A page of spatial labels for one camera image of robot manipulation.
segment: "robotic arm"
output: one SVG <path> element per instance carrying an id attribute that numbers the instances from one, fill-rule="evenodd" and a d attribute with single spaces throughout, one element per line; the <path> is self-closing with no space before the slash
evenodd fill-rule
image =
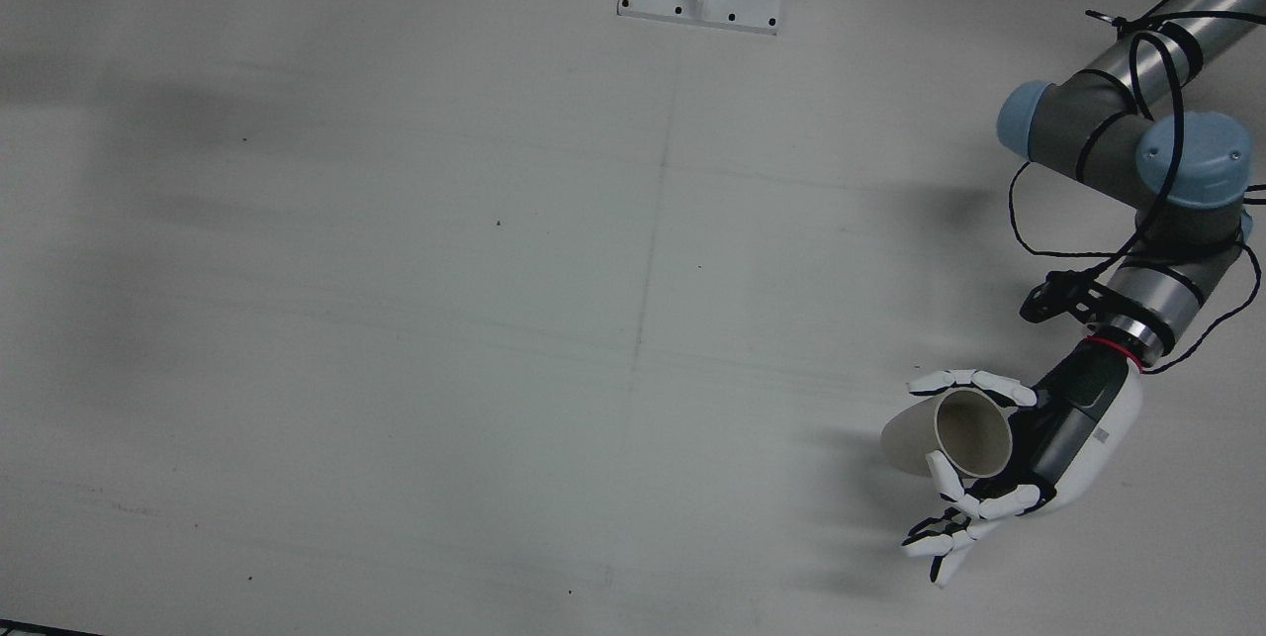
<path id="1" fill-rule="evenodd" d="M 1029 82 L 1003 106 L 1004 146 L 1129 204 L 1136 232 L 1105 262 L 1051 272 L 1025 299 L 1020 314 L 1029 322 L 1069 313 L 1087 329 L 1032 386 L 1032 403 L 970 379 L 984 372 L 910 384 L 927 397 L 970 383 L 1000 407 L 1015 407 L 1008 418 L 1014 447 L 1000 474 L 965 483 L 944 452 L 925 456 L 948 508 L 915 525 L 903 547 L 933 559 L 933 583 L 944 585 L 1001 522 L 1057 509 L 1085 492 L 1138 416 L 1139 375 L 1174 351 L 1244 250 L 1250 136 L 1229 117 L 1186 113 L 1180 89 L 1262 14 L 1266 0 L 1162 1 L 1138 22 L 1113 22 L 1118 42 L 1062 85 Z M 1175 117 L 1153 123 L 1147 105 L 1167 94 Z M 1110 280 L 1096 283 L 1117 261 Z"/>

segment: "black cable clip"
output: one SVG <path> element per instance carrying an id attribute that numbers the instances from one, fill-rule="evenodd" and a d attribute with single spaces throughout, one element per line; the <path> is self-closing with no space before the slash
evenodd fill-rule
<path id="1" fill-rule="evenodd" d="M 1079 270 L 1053 270 L 1024 298 L 1020 317 L 1034 324 L 1069 313 L 1080 322 L 1087 322 L 1099 307 L 1099 298 L 1091 290 L 1110 291 L 1095 283 L 1094 276 Z"/>

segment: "silver tube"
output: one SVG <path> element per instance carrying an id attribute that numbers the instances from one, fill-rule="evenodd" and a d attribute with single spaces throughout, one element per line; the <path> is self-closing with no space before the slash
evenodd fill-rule
<path id="1" fill-rule="evenodd" d="M 1185 10 L 1229 10 L 1236 13 L 1250 13 L 1266 15 L 1266 0 L 1171 0 L 1161 6 L 1155 15 L 1166 13 L 1181 13 Z M 1184 28 L 1200 44 L 1204 63 L 1225 51 L 1236 41 L 1244 37 L 1253 29 L 1253 24 L 1244 20 L 1227 20 L 1224 18 L 1191 18 L 1174 20 L 1177 27 Z M 1138 33 L 1131 33 L 1104 54 L 1091 62 L 1089 70 L 1106 72 L 1119 80 L 1125 87 L 1131 85 L 1129 73 L 1129 47 Z M 1166 48 L 1174 57 L 1179 79 L 1190 82 L 1194 77 L 1191 65 L 1176 42 L 1161 35 L 1166 42 Z M 1142 43 L 1138 52 L 1138 79 L 1139 90 L 1148 103 L 1157 101 L 1169 95 L 1170 86 L 1165 76 L 1165 67 L 1161 65 L 1161 56 L 1148 43 Z"/>

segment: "red ring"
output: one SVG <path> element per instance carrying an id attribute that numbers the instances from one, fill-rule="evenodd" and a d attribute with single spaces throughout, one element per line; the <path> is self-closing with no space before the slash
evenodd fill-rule
<path id="1" fill-rule="evenodd" d="M 1134 362 L 1134 366 L 1137 366 L 1139 371 L 1143 371 L 1143 362 L 1138 361 L 1138 357 L 1134 356 L 1134 352 L 1131 352 L 1129 350 L 1118 345 L 1117 342 L 1113 342 L 1112 340 L 1104 340 L 1103 337 L 1086 337 L 1085 340 L 1082 340 L 1082 342 L 1093 342 L 1095 345 L 1103 345 L 1104 347 L 1117 350 L 1118 352 L 1124 355 L 1125 359 Z"/>

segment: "black cable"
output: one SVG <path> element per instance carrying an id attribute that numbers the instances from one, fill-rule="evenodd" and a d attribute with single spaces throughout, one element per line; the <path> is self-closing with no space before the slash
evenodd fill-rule
<path id="1" fill-rule="evenodd" d="M 1112 267 L 1118 260 L 1125 257 L 1134 245 L 1147 237 L 1147 232 L 1151 231 L 1152 224 L 1156 223 L 1161 210 L 1165 208 L 1165 203 L 1170 198 L 1170 193 L 1174 190 L 1174 184 L 1179 177 L 1179 165 L 1182 161 L 1185 133 L 1182 118 L 1185 113 L 1182 105 L 1182 84 L 1179 81 L 1177 66 L 1174 63 L 1170 51 L 1165 48 L 1165 42 L 1156 35 L 1152 35 L 1152 33 L 1139 33 L 1131 44 L 1129 73 L 1134 86 L 1134 94 L 1138 98 L 1136 101 L 1138 103 L 1139 111 L 1143 117 L 1151 119 L 1152 117 L 1147 109 L 1147 103 L 1142 99 L 1142 92 L 1138 89 L 1138 46 L 1143 42 L 1152 44 L 1157 53 L 1160 53 L 1161 65 L 1165 66 L 1165 76 L 1170 84 L 1170 94 L 1174 98 L 1174 156 L 1170 157 L 1170 169 L 1165 172 L 1165 180 L 1161 182 L 1161 188 L 1156 193 L 1156 199 L 1152 200 L 1147 213 L 1143 214 L 1143 220 L 1134 227 L 1134 232 L 1131 234 L 1129 239 L 1127 239 L 1125 243 L 1117 250 L 1117 252 L 1108 256 L 1099 265 L 1095 265 L 1085 271 L 1091 279 L 1103 275 L 1108 267 Z"/>
<path id="2" fill-rule="evenodd" d="M 1251 247 L 1248 247 L 1247 243 L 1244 243 L 1243 241 L 1237 241 L 1236 246 L 1239 250 L 1244 251 L 1244 255 L 1248 256 L 1248 262 L 1252 262 L 1252 266 L 1253 266 L 1253 289 L 1248 293 L 1248 298 L 1244 299 L 1244 302 L 1239 303 L 1239 307 L 1237 307 L 1233 310 L 1223 314 L 1218 319 L 1214 319 L 1213 323 L 1209 324 L 1208 328 L 1205 328 L 1205 331 L 1200 333 L 1200 337 L 1196 338 L 1196 341 L 1190 347 L 1188 347 L 1188 350 L 1185 352 L 1182 352 L 1181 356 L 1176 357 L 1172 361 L 1167 361 L 1166 364 L 1163 364 L 1161 366 L 1157 366 L 1156 369 L 1144 369 L 1143 374 L 1161 374 L 1162 371 L 1169 371 L 1175 365 L 1186 361 L 1188 359 L 1191 357 L 1191 355 L 1195 353 L 1196 350 L 1200 348 L 1200 345 L 1204 343 L 1204 341 L 1209 337 L 1209 334 L 1213 333 L 1214 329 L 1218 328 L 1219 324 L 1222 324 L 1223 322 L 1231 319 L 1231 317 L 1238 315 L 1239 312 L 1243 312 L 1244 308 L 1247 308 L 1248 305 L 1253 304 L 1253 300 L 1257 299 L 1257 293 L 1262 288 L 1262 265 L 1257 260 L 1257 253 L 1255 253 Z"/>
<path id="3" fill-rule="evenodd" d="M 1015 220 L 1015 182 L 1019 180 L 1020 174 L 1023 174 L 1032 162 L 1025 162 L 1023 166 L 1020 166 L 1019 171 L 1015 172 L 1015 176 L 1012 177 L 1012 184 L 1006 193 L 1006 210 L 1012 224 L 1012 234 L 1015 237 L 1015 242 L 1018 242 L 1022 248 L 1025 248 L 1025 251 L 1028 251 L 1031 255 L 1034 256 L 1066 257 L 1066 258 L 1090 258 L 1090 257 L 1104 258 L 1098 265 L 1081 271 L 1091 280 L 1103 275 L 1104 271 L 1106 271 L 1108 267 L 1112 267 L 1117 261 L 1120 261 L 1127 255 L 1131 255 L 1131 248 L 1133 248 L 1138 243 L 1138 241 L 1141 241 L 1147 234 L 1153 222 L 1156 222 L 1156 218 L 1160 215 L 1160 212 L 1165 207 L 1165 203 L 1170 198 L 1170 193 L 1174 190 L 1174 185 L 1177 181 L 1179 165 L 1182 161 L 1182 146 L 1184 146 L 1182 85 L 1179 81 L 1177 66 L 1174 63 L 1174 57 L 1170 56 L 1170 51 L 1166 49 L 1165 43 L 1156 35 L 1152 35 L 1152 33 L 1139 33 L 1134 38 L 1134 41 L 1131 42 L 1129 73 L 1131 73 L 1132 92 L 1134 95 L 1134 104 L 1138 106 L 1139 113 L 1143 114 L 1144 118 L 1152 119 L 1151 110 L 1148 110 L 1147 103 L 1143 100 L 1142 90 L 1139 89 L 1138 85 L 1138 47 L 1144 42 L 1155 47 L 1157 53 L 1161 56 L 1161 63 L 1165 66 L 1165 76 L 1170 84 L 1170 94 L 1174 98 L 1174 152 L 1172 152 L 1174 156 L 1170 157 L 1170 167 L 1165 174 L 1165 180 L 1161 182 L 1160 190 L 1157 190 L 1156 193 L 1156 199 L 1148 207 L 1147 213 L 1144 213 L 1143 220 L 1134 227 L 1134 233 L 1131 234 L 1129 239 L 1127 239 L 1114 252 L 1066 253 L 1057 251 L 1038 251 L 1025 242 L 1025 239 L 1020 234 L 1019 226 Z M 1086 141 L 1086 146 L 1082 148 L 1082 155 L 1085 156 L 1089 155 L 1089 148 L 1090 146 L 1094 144 L 1095 141 L 1098 141 L 1098 137 L 1091 137 L 1090 139 Z"/>
<path id="4" fill-rule="evenodd" d="M 1019 171 L 1015 172 L 1015 176 L 1012 176 L 1012 184 L 1006 189 L 1006 213 L 1008 213 L 1008 217 L 1010 218 L 1010 222 L 1012 222 L 1012 236 L 1015 237 L 1015 242 L 1019 243 L 1022 248 L 1025 248 L 1025 251 L 1028 251 L 1028 253 L 1031 253 L 1032 256 L 1042 256 L 1042 257 L 1070 257 L 1070 258 L 1071 257 L 1110 257 L 1112 253 L 1105 253 L 1105 252 L 1076 252 L 1076 253 L 1070 253 L 1070 252 L 1060 252 L 1060 251 L 1039 251 L 1039 250 L 1033 248 L 1033 246 L 1028 245 L 1028 242 L 1020 234 L 1019 223 L 1017 223 L 1017 220 L 1015 220 L 1015 182 L 1020 180 L 1020 175 L 1024 174 L 1024 171 L 1029 166 L 1033 166 L 1032 161 L 1025 161 L 1024 163 L 1022 163 Z"/>

